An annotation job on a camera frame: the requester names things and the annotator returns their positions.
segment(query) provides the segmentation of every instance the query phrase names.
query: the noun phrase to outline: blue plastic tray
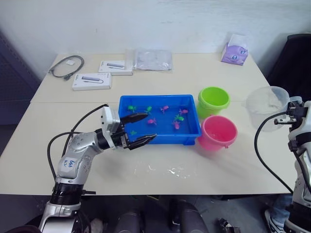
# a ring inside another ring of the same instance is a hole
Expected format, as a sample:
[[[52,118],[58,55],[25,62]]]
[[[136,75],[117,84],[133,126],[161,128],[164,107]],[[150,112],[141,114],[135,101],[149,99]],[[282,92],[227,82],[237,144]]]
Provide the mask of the blue plastic tray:
[[[169,108],[163,112],[163,106]],[[150,144],[184,144],[194,145],[195,139],[201,136],[198,115],[195,109],[192,95],[169,95],[169,96],[121,96],[119,105],[120,117],[131,113],[144,113],[147,107],[152,110],[149,116],[141,121],[125,125],[129,139],[135,140],[146,134],[156,133],[157,137]],[[182,114],[183,121],[179,121],[179,129],[175,129],[173,121],[179,114],[179,109],[187,109],[188,113]],[[148,124],[150,119],[156,120],[155,124]]]

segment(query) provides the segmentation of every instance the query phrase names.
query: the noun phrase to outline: green bucket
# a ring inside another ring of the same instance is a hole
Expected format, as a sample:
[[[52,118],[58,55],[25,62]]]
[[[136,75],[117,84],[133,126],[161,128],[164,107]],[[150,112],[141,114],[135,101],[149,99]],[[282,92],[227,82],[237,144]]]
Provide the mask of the green bucket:
[[[210,86],[200,91],[198,99],[197,112],[202,119],[218,114],[220,110],[227,108],[230,104],[228,93],[215,86]]]

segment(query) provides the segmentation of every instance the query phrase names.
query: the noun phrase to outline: white table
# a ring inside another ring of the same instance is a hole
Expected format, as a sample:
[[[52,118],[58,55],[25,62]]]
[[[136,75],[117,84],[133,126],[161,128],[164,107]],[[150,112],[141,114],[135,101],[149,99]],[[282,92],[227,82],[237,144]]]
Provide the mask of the white table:
[[[68,55],[58,55],[54,64]],[[102,60],[124,59],[115,54],[81,54],[85,65],[79,73],[95,73]],[[232,101],[243,101],[252,91],[268,86],[249,55],[243,66],[220,62],[219,53],[174,54],[173,70],[135,70],[133,76],[113,76],[110,90],[73,91],[69,81],[47,74],[32,102],[119,102],[122,95],[192,94],[196,99],[207,86],[225,89]],[[58,74],[66,72],[62,67]]]
[[[54,181],[46,156],[47,144],[98,103],[30,104],[0,157],[0,193],[50,195]],[[117,103],[110,103],[113,108]],[[266,194],[287,189],[259,162],[254,152],[255,129],[242,102],[231,102],[221,115],[230,118],[239,135],[228,149],[205,152],[199,145],[147,145],[136,150],[105,150],[93,160],[87,190],[98,195],[141,194]],[[100,111],[77,129],[100,128]],[[267,165],[291,188],[296,172],[287,148],[287,127],[259,137],[259,151]],[[52,146],[56,167],[66,137]]]

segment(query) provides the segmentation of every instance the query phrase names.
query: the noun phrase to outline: white box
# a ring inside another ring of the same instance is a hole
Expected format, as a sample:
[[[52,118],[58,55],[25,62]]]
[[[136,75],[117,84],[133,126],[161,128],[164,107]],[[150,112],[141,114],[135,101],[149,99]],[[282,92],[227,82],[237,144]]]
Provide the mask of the white box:
[[[98,72],[109,72],[111,75],[133,75],[133,68],[125,67],[125,61],[101,61]]]
[[[111,80],[110,73],[76,74],[72,89],[74,91],[110,89]]]

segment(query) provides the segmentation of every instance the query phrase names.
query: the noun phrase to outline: white wall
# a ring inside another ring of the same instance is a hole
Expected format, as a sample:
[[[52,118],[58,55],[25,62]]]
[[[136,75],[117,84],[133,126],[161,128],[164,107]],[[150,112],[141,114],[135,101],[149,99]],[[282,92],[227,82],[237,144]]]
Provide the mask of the white wall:
[[[40,78],[58,53],[215,52],[232,32],[267,73],[310,13],[310,0],[1,0],[0,30]]]

